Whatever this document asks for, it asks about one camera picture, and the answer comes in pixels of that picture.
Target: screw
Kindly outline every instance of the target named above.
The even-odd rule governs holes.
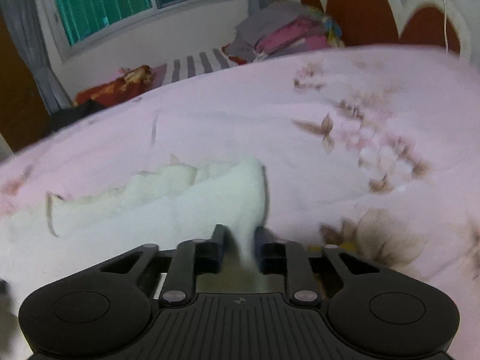
[[[169,303],[181,302],[186,297],[187,297],[187,295],[185,294],[185,292],[177,291],[177,290],[167,291],[162,295],[162,298],[165,299]]]
[[[317,294],[309,290],[297,291],[293,297],[300,302],[313,302],[318,298]]]

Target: orange blanket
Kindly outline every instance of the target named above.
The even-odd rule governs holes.
[[[143,65],[107,84],[79,92],[75,101],[82,104],[92,99],[105,107],[112,107],[147,92],[151,83],[151,69]]]

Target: wooden door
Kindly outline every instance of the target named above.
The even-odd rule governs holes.
[[[41,139],[49,121],[32,73],[0,13],[0,134],[15,152]]]

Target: orange headboard panel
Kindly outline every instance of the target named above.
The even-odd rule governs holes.
[[[323,9],[320,0],[301,0]],[[326,12],[343,32],[346,46],[367,44],[423,44],[445,47],[443,12],[437,7],[422,7],[398,34],[388,0],[328,0]],[[460,52],[460,41],[452,23],[447,21],[448,48]]]

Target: black object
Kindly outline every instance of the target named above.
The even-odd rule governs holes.
[[[82,103],[74,108],[61,109],[51,116],[49,131],[45,134],[45,136],[57,132],[61,128],[67,127],[83,119],[84,117],[93,115],[104,109],[106,109],[105,105],[100,104],[92,99],[89,99],[85,103]]]
[[[443,292],[263,227],[257,262],[284,275],[284,293],[196,293],[197,275],[221,271],[227,233],[219,225],[176,250],[143,245],[35,291],[19,311],[30,359],[451,360],[459,313]]]

